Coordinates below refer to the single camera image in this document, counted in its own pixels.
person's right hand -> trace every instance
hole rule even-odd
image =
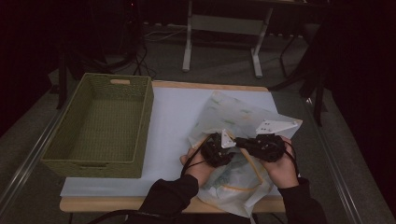
[[[281,136],[281,138],[291,144],[289,138]],[[286,150],[292,155],[291,146],[285,143]],[[268,161],[261,161],[264,168],[267,170],[268,175],[274,182],[274,184],[279,189],[287,189],[298,186],[298,180],[296,175],[296,170],[294,168],[294,163],[292,162],[291,158],[285,154],[283,157],[280,158],[278,161],[275,162],[268,162]]]

person's left hand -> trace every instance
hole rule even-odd
[[[186,161],[189,159],[189,157],[191,157],[192,154],[194,154],[195,150],[196,149],[194,149],[194,148],[190,148],[187,155],[181,156],[180,157],[181,164],[184,165],[186,163]],[[205,162],[204,160],[205,159],[202,156],[201,151],[198,152],[194,156],[194,158],[192,158],[192,161],[190,163],[190,165],[192,165],[192,166],[189,167],[185,173],[185,175],[194,176],[198,180],[199,187],[203,186],[206,183],[207,179],[210,177],[210,174],[212,174],[212,172],[215,170],[214,167],[207,164],[207,162]]]

desk leg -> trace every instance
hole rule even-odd
[[[256,75],[256,78],[262,78],[262,67],[260,65],[259,52],[260,48],[262,47],[262,41],[264,40],[265,32],[267,31],[272,12],[273,9],[270,7],[267,11],[267,14],[265,15],[265,21],[262,23],[262,30],[260,31],[259,41],[257,42],[256,47],[254,49],[251,49],[251,58],[253,61],[254,74]]]
[[[187,42],[186,49],[184,50],[184,59],[183,59],[183,72],[190,71],[190,62],[191,62],[191,16],[192,16],[192,1],[189,1],[189,16],[187,18]]]

black sleeve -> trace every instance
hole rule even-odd
[[[315,199],[311,198],[309,181],[299,178],[299,183],[299,186],[293,188],[279,189],[280,194],[283,196],[288,223],[327,223],[322,206]]]
[[[198,193],[198,180],[192,175],[183,175],[175,181],[160,179],[150,188],[148,196],[139,208],[140,212],[177,216]],[[155,217],[132,217],[132,223],[172,223],[172,220]]]

woven plastic basket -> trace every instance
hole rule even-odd
[[[41,159],[61,176],[141,177],[150,77],[85,74]]]

